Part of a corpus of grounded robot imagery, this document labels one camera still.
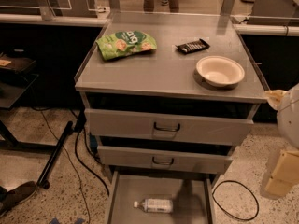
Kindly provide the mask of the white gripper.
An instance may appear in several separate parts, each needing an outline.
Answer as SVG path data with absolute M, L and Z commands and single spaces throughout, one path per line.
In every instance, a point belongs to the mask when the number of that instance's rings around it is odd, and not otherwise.
M 293 146 L 299 148 L 299 84 L 288 91 L 265 92 L 268 104 L 276 110 L 280 134 Z M 271 198 L 286 196 L 299 184 L 299 151 L 277 149 L 267 163 L 263 192 Z

